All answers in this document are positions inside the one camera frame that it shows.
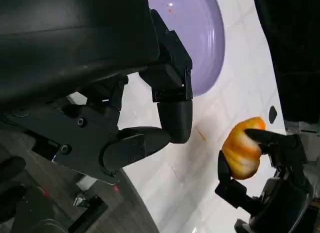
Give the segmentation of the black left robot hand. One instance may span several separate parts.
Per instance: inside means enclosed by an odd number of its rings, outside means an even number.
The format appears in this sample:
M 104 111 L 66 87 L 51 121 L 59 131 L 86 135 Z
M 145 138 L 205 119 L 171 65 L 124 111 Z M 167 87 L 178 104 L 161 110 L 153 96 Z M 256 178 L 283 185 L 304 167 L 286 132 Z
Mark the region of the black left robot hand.
M 193 121 L 193 63 L 148 0 L 0 0 L 0 127 L 44 158 L 105 183 Z M 119 129 L 128 76 L 151 87 L 160 127 Z

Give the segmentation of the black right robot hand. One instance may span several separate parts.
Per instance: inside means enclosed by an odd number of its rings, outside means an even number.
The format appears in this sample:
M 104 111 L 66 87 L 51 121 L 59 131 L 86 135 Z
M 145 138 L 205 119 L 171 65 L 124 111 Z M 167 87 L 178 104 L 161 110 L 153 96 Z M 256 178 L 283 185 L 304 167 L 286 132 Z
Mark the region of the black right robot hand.
M 241 180 L 258 170 L 255 164 L 268 155 L 275 168 L 259 197 L 250 197 Z M 283 135 L 257 128 L 228 137 L 218 154 L 218 186 L 215 193 L 253 219 L 297 219 L 309 204 L 314 189 L 304 172 L 306 153 L 297 134 Z

